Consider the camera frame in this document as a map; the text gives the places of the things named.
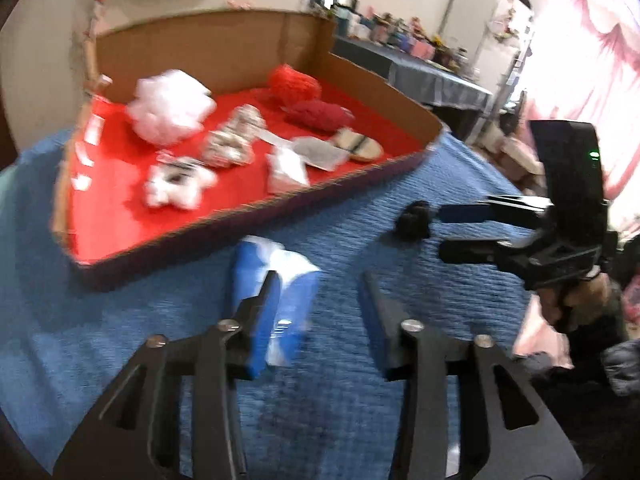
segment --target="red surface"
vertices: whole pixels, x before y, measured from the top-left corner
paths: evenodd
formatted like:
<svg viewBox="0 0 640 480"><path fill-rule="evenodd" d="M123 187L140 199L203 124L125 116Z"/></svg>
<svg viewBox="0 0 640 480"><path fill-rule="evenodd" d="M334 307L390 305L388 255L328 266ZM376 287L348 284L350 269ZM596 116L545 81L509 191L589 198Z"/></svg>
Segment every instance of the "red surface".
<svg viewBox="0 0 640 480"><path fill-rule="evenodd" d="M423 149L413 137L360 102L327 84L322 88L324 101L340 104L353 112L356 131L380 142L385 150L382 160ZM203 131L172 147L172 152L198 157L206 133L226 121L235 107L247 103L260 109L268 128L278 136L286 139L309 135L328 138L287 123L284 111L267 104L268 100L261 98L263 96L261 89L217 96L218 107L206 119ZM71 250L81 264L94 264L132 250L215 212L272 197L266 190L269 168L265 158L271 153L272 146L256 140L255 162L249 166L217 170L218 184L204 191L198 210L182 211L172 206L150 209L144 202L143 184L149 166L156 161L157 149L134 133L123 105L94 100L94 113L105 119L98 146L85 145L88 157L95 164L92 168L82 166L75 155L71 161L72 176L84 173L92 178L88 190L70 191ZM367 164L349 161L333 173L309 167L307 170L311 184L317 184L366 167Z"/></svg>

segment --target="pink fabric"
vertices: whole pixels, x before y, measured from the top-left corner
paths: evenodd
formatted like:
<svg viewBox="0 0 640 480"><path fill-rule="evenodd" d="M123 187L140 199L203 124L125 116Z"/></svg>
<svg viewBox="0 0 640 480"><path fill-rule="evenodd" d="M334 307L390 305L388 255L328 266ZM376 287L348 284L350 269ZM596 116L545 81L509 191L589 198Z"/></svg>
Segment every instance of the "pink fabric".
<svg viewBox="0 0 640 480"><path fill-rule="evenodd" d="M587 0L554 0L536 20L522 74L525 117L594 124L606 198L620 195L640 162L640 54L620 24L597 30ZM533 146L530 132L523 139Z"/></svg>
<svg viewBox="0 0 640 480"><path fill-rule="evenodd" d="M536 352L546 352L551 357L554 366L570 368L569 341L565 335L556 332L542 317L540 298L533 294L520 334L513 345L515 355L530 355Z"/></svg>
<svg viewBox="0 0 640 480"><path fill-rule="evenodd" d="M636 274L622 295L625 317L633 324L640 325L640 274Z"/></svg>
<svg viewBox="0 0 640 480"><path fill-rule="evenodd" d="M411 49L411 55L419 57L420 59L433 59L433 55L436 53L436 49L433 45L426 41L416 41Z"/></svg>

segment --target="blue blanket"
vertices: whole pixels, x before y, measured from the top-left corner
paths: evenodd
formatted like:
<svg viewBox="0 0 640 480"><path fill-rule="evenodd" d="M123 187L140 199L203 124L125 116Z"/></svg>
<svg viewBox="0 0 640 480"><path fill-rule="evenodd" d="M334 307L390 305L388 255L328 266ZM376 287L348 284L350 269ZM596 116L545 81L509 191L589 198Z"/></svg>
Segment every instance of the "blue blanket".
<svg viewBox="0 0 640 480"><path fill-rule="evenodd" d="M109 293L83 285L49 233L60 133L24 153L0 205L0 406L47 469L103 388L151 333L182 338L215 323L233 248L160 270ZM510 346L528 295L520 280L487 266L447 266L437 239L398 246L385 237L413 200L435 205L516 193L489 164L444 133L418 170L339 205L256 234L321 267L312 329L291 368L239 387L252 478L384 479L391 463L402 384L373 366L356 301L372 269L410 313L469 339L478 331ZM482 225L437 225L444 235L507 235ZM452 439L455 394L450 395ZM184 434L190 416L184 408ZM190 471L188 443L182 450Z"/></svg>

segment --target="red pom pom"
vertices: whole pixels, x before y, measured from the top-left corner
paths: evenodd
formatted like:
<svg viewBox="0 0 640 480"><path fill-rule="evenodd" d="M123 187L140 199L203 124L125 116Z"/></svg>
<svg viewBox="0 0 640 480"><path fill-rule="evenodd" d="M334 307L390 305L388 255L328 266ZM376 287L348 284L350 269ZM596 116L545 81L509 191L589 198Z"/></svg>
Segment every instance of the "red pom pom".
<svg viewBox="0 0 640 480"><path fill-rule="evenodd" d="M271 92L289 107L300 101L319 99L320 83L311 76L293 70L289 65L280 65L269 78Z"/></svg>
<svg viewBox="0 0 640 480"><path fill-rule="evenodd" d="M293 105L287 117L299 124L324 132L335 132L349 126L353 121L353 114L346 108L317 99Z"/></svg>

